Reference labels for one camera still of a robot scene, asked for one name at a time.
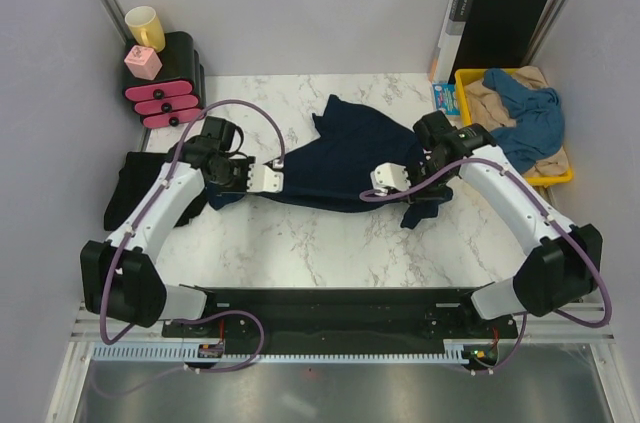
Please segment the navy blue t shirt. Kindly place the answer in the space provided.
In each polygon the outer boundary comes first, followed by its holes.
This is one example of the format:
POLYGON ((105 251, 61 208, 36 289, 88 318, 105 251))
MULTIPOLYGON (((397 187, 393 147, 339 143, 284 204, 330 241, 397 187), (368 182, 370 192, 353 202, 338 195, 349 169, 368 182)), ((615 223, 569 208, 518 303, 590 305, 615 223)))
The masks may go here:
POLYGON ((263 198, 341 213, 373 211, 381 205, 359 195, 372 188, 377 166, 424 163, 416 135, 374 108, 330 95, 324 112, 312 118, 318 138, 285 155, 283 190, 263 198))

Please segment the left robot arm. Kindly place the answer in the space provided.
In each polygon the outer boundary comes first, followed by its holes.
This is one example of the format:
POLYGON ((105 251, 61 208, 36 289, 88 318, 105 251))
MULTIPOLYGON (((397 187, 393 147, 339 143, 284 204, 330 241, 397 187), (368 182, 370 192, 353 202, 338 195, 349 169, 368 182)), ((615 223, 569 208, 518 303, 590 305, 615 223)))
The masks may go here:
POLYGON ((199 289, 167 285, 155 262, 167 237, 192 201, 210 181, 225 189, 244 190, 252 158, 235 159, 231 146, 243 138, 235 124, 205 119, 201 133, 167 154, 151 188, 106 241, 89 241, 81 250, 84 303, 99 316, 101 337, 109 318, 127 328, 149 328, 160 320, 184 319, 198 336, 219 325, 219 312, 199 289))

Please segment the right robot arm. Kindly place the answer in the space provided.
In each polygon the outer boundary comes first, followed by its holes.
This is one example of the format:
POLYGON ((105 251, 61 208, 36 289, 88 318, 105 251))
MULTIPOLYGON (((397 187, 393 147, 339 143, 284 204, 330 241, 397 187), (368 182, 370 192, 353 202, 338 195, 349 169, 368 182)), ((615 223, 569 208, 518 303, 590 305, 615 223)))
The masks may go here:
POLYGON ((594 291, 602 295, 604 315, 587 325, 609 322, 611 298, 600 274, 603 238, 593 225, 577 226, 547 203, 481 125, 457 128, 435 111, 413 131, 427 155, 423 169, 411 174, 412 187, 424 193, 461 178, 491 205, 526 256, 513 277, 472 292, 457 314, 465 334, 481 336, 508 314, 561 314, 566 304, 594 291))

